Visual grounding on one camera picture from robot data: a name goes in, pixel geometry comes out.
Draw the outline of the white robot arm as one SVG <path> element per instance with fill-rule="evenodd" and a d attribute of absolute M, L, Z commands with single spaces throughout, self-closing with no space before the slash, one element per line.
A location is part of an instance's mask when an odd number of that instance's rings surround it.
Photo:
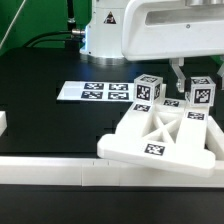
<path fill-rule="evenodd" d="M 131 0 L 121 49 L 129 61 L 168 59 L 183 92 L 185 58 L 224 55 L 224 0 Z"/>

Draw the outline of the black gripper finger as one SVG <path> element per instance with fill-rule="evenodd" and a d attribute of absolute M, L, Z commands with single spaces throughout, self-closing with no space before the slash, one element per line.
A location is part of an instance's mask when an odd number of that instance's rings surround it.
<path fill-rule="evenodd" d="M 172 67 L 175 75 L 177 76 L 176 87 L 180 93 L 185 91 L 185 75 L 181 70 L 181 67 L 184 65 L 183 58 L 173 58 L 169 60 L 169 64 Z"/>
<path fill-rule="evenodd" d="M 224 56 L 220 56 L 220 59 L 222 64 L 217 72 L 217 85 L 219 90 L 224 90 Z"/>

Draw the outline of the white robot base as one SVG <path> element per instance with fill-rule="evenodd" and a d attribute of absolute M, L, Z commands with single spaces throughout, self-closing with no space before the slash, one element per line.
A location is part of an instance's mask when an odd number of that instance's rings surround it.
<path fill-rule="evenodd" d="M 126 59 L 121 53 L 124 11 L 130 0 L 92 0 L 92 16 L 85 28 L 82 60 L 119 65 Z"/>

